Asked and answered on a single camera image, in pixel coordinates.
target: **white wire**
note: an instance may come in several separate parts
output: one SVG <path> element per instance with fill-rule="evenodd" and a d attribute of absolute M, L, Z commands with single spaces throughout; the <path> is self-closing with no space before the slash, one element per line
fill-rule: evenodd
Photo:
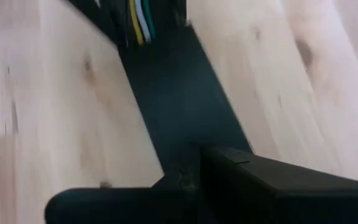
<path fill-rule="evenodd" d="M 94 0 L 94 1 L 98 5 L 98 7 L 100 7 L 100 0 Z"/>
<path fill-rule="evenodd" d="M 139 24 L 142 28 L 144 39 L 146 40 L 146 42 L 150 42 L 152 38 L 150 36 L 150 31 L 149 28 L 147 27 L 147 22 L 143 14 L 142 0 L 135 0 L 135 7 L 136 7 L 137 19 L 139 20 Z"/>

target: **wood grain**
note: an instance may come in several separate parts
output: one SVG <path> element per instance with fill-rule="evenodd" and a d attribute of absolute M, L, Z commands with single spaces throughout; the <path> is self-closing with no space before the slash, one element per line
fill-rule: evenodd
<path fill-rule="evenodd" d="M 333 2 L 188 8 L 254 152 L 358 179 L 358 59 Z"/>
<path fill-rule="evenodd" d="M 63 1 L 0 0 L 0 223 L 43 223 L 65 189 L 161 176 L 110 42 Z"/>
<path fill-rule="evenodd" d="M 188 1 L 254 152 L 358 180 L 358 1 Z M 0 0 L 0 223 L 162 176 L 115 48 L 59 0 Z"/>

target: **wire bundle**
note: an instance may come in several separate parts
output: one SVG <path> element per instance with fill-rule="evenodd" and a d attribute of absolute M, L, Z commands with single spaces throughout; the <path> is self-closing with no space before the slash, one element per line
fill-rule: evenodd
<path fill-rule="evenodd" d="M 129 0 L 129 9 L 131 11 L 132 25 L 134 26 L 137 43 L 143 45 L 144 39 L 147 43 L 151 42 L 155 38 L 155 29 L 149 0 Z"/>

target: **yellow wire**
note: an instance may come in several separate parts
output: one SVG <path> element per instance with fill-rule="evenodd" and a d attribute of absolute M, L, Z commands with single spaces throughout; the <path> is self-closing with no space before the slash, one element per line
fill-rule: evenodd
<path fill-rule="evenodd" d="M 129 7 L 131 9 L 132 23 L 134 25 L 137 43 L 139 45 L 143 45 L 142 31 L 140 30 L 139 23 L 137 22 L 136 9 L 135 9 L 135 0 L 129 0 Z"/>

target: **black plastic part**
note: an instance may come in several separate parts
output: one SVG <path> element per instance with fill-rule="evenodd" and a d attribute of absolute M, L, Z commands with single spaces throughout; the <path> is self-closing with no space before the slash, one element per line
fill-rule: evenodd
<path fill-rule="evenodd" d="M 192 142 L 251 152 L 191 27 L 120 56 L 164 171 L 192 157 Z"/>
<path fill-rule="evenodd" d="M 172 0 L 175 19 L 179 27 L 186 25 L 187 3 L 186 0 Z"/>
<path fill-rule="evenodd" d="M 71 189 L 45 208 L 47 224 L 196 223 L 196 204 L 181 190 Z"/>
<path fill-rule="evenodd" d="M 201 188 L 222 223 L 358 223 L 358 182 L 205 148 Z"/>
<path fill-rule="evenodd" d="M 175 1 L 149 0 L 157 40 L 160 40 L 161 36 L 179 27 L 175 18 Z"/>

